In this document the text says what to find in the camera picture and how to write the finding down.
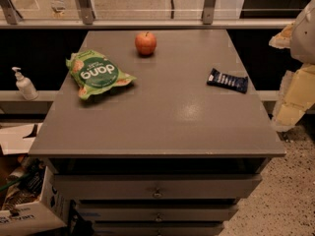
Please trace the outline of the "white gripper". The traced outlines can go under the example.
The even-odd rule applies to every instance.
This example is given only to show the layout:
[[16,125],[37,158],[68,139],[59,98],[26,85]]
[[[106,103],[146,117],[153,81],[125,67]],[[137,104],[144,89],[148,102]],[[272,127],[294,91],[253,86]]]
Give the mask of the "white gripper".
[[272,125],[277,132],[293,128],[315,104],[315,0],[311,0],[294,23],[274,35],[269,45],[290,48],[292,58],[303,64],[296,72],[286,71],[273,110]]

